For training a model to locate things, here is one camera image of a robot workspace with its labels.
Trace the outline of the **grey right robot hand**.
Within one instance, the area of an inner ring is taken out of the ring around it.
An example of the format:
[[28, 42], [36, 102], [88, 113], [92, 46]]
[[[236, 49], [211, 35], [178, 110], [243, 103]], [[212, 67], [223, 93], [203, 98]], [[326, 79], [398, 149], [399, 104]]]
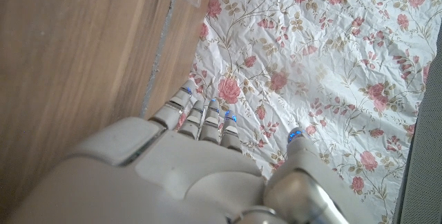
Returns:
[[291, 130], [269, 180], [244, 156], [237, 117], [184, 84], [150, 119], [125, 118], [77, 145], [9, 223], [371, 223], [363, 204]]

